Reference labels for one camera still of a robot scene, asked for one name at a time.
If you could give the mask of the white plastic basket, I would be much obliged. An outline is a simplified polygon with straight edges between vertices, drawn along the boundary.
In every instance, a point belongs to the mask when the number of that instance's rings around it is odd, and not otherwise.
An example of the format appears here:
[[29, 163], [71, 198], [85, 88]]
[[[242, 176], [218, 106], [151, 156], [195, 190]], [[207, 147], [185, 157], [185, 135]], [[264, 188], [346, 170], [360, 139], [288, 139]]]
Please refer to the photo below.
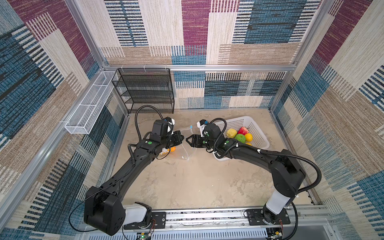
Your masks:
[[268, 149], [270, 143], [258, 124], [249, 116], [226, 120], [227, 127], [224, 132], [226, 138], [238, 140], [244, 144]]

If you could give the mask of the dark green lime toy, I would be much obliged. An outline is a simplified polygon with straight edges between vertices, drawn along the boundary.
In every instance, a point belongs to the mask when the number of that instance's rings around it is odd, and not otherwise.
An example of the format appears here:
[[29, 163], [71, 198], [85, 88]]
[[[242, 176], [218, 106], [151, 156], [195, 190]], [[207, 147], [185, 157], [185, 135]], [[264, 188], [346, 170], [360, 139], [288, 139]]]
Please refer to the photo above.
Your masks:
[[243, 143], [243, 144], [246, 143], [246, 137], [245, 137], [245, 135], [243, 135], [243, 134], [237, 134], [237, 135], [235, 136], [235, 139], [236, 139], [237, 141], [239, 141], [240, 143]]

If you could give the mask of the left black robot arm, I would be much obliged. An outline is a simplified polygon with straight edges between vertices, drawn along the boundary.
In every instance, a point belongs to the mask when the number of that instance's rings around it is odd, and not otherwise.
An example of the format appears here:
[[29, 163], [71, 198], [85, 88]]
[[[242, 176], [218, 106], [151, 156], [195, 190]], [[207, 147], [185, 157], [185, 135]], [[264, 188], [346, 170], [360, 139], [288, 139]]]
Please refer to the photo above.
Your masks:
[[129, 144], [128, 161], [106, 182], [99, 187], [91, 187], [86, 193], [84, 205], [84, 223], [94, 231], [115, 235], [123, 226], [136, 224], [140, 228], [152, 224], [152, 208], [144, 203], [135, 202], [124, 207], [122, 201], [140, 175], [164, 149], [182, 144], [184, 136], [174, 129], [175, 120], [161, 116], [153, 123], [151, 132], [138, 135], [136, 144]]

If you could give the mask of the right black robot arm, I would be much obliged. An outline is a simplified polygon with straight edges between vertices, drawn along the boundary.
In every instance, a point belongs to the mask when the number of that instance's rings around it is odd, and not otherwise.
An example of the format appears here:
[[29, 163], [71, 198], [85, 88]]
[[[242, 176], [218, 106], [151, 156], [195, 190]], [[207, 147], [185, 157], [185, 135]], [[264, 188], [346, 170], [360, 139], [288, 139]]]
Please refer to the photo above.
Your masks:
[[[204, 126], [201, 133], [186, 139], [192, 148], [204, 148], [219, 160], [229, 158], [245, 161], [272, 175], [275, 190], [260, 211], [260, 216], [267, 225], [278, 221], [283, 209], [294, 201], [296, 195], [313, 189], [321, 182], [320, 168], [309, 159], [293, 155], [288, 150], [267, 151], [242, 143], [236, 138], [228, 138], [225, 129], [221, 129], [214, 121], [202, 120], [200, 123]], [[312, 166], [317, 173], [316, 180], [306, 187], [301, 186], [306, 172], [300, 161]]]

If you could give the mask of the clear zip top bag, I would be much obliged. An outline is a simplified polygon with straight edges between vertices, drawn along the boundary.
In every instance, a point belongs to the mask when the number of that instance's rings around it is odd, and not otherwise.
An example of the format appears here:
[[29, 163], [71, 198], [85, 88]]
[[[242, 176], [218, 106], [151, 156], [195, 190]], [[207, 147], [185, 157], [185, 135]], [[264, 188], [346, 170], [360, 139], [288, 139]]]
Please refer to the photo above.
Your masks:
[[195, 128], [193, 126], [189, 126], [184, 129], [180, 129], [182, 135], [185, 137], [183, 143], [179, 146], [176, 146], [176, 150], [174, 152], [167, 152], [167, 149], [163, 148], [162, 152], [157, 156], [158, 160], [162, 159], [172, 159], [172, 160], [184, 160], [189, 161], [197, 149], [192, 148], [187, 142], [186, 138], [193, 135], [195, 133]]

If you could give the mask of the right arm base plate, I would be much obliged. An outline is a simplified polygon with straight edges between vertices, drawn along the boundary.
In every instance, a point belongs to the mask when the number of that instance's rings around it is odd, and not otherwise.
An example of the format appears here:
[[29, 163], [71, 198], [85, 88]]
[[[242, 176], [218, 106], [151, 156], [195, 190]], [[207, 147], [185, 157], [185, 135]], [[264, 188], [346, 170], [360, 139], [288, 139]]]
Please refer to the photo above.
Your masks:
[[289, 225], [291, 220], [286, 209], [276, 215], [267, 208], [247, 209], [244, 212], [245, 218], [250, 226], [266, 226], [266, 225]]

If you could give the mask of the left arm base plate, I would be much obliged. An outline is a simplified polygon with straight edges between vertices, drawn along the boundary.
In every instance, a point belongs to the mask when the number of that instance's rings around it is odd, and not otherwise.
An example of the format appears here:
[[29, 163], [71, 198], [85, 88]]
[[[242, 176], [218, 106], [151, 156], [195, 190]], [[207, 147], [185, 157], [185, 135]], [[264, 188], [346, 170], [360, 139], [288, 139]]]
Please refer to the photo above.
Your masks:
[[151, 215], [146, 215], [144, 220], [139, 223], [131, 223], [123, 226], [124, 230], [149, 230], [154, 228], [164, 229], [166, 225], [166, 212], [151, 212]]

